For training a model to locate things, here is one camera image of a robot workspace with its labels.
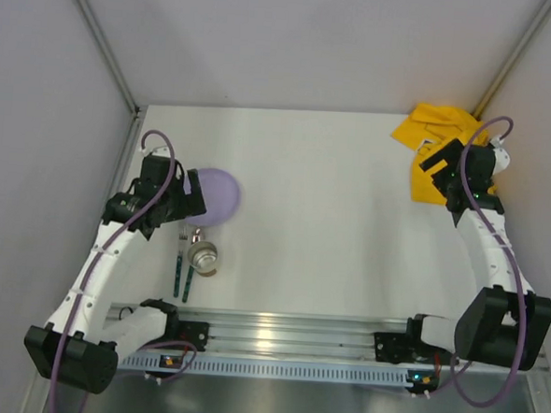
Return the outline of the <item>fork with green handle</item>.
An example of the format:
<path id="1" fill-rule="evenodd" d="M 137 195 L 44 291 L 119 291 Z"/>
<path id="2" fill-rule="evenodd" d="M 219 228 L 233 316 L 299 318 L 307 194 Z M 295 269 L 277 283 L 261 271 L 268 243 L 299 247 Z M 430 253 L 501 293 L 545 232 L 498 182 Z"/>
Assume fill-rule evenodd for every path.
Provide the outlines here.
<path id="1" fill-rule="evenodd" d="M 178 241 L 177 241 L 177 256 L 176 256 L 176 272 L 174 273 L 174 287 L 173 287 L 173 297 L 178 298 L 179 288 L 181 285 L 181 273 L 183 267 L 183 258 L 185 254 L 185 244 L 188 240 L 188 235 L 186 228 L 182 226 L 178 231 Z"/>

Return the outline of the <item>spoon with green handle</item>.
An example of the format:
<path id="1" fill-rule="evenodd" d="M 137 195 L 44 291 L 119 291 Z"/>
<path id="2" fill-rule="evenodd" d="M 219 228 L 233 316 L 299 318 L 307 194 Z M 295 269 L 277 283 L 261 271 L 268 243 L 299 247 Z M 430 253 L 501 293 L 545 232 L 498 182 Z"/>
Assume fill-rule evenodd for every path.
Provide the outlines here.
<path id="1" fill-rule="evenodd" d="M 194 245 L 199 243 L 203 238 L 204 237 L 203 237 L 203 232 L 202 232 L 201 228 L 196 227 L 193 230 L 193 233 L 191 235 L 191 242 L 190 242 L 190 245 L 188 247 L 188 252 L 187 252 L 187 261 L 188 261 L 188 264 L 189 264 L 189 269 L 188 269 L 188 273 L 186 275 L 185 285 L 184 285 L 184 288 L 183 288 L 182 303 L 187 303 L 188 300 L 189 300 L 190 290 L 191 290 L 191 285 L 192 285 L 192 279 L 193 279 L 193 273 L 195 272 L 195 269 L 194 269 L 194 266 L 193 266 L 193 258 L 194 258 L 194 254 L 195 254 Z"/>

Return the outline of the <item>purple plastic plate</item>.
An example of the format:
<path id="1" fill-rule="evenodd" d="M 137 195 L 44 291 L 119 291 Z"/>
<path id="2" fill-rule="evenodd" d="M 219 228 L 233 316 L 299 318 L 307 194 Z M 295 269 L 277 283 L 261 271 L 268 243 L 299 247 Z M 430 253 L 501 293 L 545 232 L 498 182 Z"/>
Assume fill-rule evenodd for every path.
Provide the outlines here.
<path id="1" fill-rule="evenodd" d="M 205 228 L 224 224 L 240 205 L 241 191 L 238 181 L 223 169 L 205 167 L 199 168 L 197 172 L 206 213 L 188 217 L 185 222 Z"/>

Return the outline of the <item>yellow pikachu cloth placemat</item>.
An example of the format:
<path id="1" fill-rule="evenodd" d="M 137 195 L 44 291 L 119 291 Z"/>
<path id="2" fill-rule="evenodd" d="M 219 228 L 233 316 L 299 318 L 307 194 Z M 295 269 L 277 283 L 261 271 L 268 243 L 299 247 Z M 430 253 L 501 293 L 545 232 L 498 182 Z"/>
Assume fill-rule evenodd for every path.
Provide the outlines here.
<path id="1" fill-rule="evenodd" d="M 419 103 L 391 137 L 416 151 L 410 172 L 410 193 L 416 202 L 446 205 L 446 198 L 434 185 L 432 177 L 420 168 L 420 163 L 441 151 L 451 140 L 466 145 L 483 123 L 464 109 Z"/>

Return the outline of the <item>small metal cup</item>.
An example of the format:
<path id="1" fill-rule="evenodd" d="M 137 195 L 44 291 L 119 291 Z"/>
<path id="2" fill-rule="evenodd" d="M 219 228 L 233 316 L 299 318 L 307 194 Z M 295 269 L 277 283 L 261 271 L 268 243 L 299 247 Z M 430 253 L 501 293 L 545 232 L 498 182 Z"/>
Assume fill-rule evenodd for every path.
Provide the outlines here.
<path id="1" fill-rule="evenodd" d="M 194 271 L 205 278 L 218 272 L 219 252 L 211 242 L 203 240 L 191 244 L 187 258 Z"/>

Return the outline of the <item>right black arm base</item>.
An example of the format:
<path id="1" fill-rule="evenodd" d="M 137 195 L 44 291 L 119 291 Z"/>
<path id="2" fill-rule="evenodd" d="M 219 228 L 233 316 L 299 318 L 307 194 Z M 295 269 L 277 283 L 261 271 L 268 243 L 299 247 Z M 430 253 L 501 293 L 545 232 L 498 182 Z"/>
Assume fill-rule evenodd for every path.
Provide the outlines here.
<path id="1" fill-rule="evenodd" d="M 415 361 L 414 341 L 402 333 L 374 333 L 375 360 L 379 363 L 403 364 Z"/>

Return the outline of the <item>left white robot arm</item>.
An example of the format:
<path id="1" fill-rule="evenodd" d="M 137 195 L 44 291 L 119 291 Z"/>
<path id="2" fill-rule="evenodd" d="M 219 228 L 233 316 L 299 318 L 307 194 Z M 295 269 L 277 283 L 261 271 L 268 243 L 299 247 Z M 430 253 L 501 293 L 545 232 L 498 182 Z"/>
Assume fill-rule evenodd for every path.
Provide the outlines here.
<path id="1" fill-rule="evenodd" d="M 174 341 L 177 308 L 146 299 L 133 314 L 106 323 L 119 285 L 134 273 L 138 253 L 161 225 L 206 212 L 195 169 L 174 158 L 150 154 L 128 192 L 111 197 L 86 263 L 55 312 L 24 337 L 37 372 L 52 382 L 99 394 L 116 375 L 120 360 L 151 343 Z"/>

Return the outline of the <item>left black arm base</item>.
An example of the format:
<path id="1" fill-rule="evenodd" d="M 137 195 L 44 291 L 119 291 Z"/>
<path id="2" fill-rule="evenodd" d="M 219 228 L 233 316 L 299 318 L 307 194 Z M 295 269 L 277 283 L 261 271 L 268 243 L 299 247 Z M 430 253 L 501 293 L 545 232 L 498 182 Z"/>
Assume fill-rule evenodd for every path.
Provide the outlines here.
<path id="1" fill-rule="evenodd" d="M 181 320 L 178 326 L 170 331 L 167 342 L 179 342 L 176 349 L 191 350 L 194 346 L 197 351 L 206 350 L 210 335 L 210 325 L 203 321 Z"/>

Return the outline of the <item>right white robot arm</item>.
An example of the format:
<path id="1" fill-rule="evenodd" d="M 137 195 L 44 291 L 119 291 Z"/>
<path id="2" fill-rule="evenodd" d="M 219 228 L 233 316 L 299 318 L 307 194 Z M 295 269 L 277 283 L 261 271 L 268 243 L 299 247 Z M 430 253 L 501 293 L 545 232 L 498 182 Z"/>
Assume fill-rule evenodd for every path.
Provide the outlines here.
<path id="1" fill-rule="evenodd" d="M 551 299 L 538 295 L 508 258 L 513 250 L 502 202 L 489 190 L 492 177 L 510 161 L 503 149 L 491 145 L 466 149 L 453 139 L 419 164 L 446 200 L 465 243 L 478 293 L 457 319 L 416 316 L 416 333 L 422 343 L 462 360 L 509 368 L 523 327 L 519 367 L 528 371 L 551 325 Z"/>

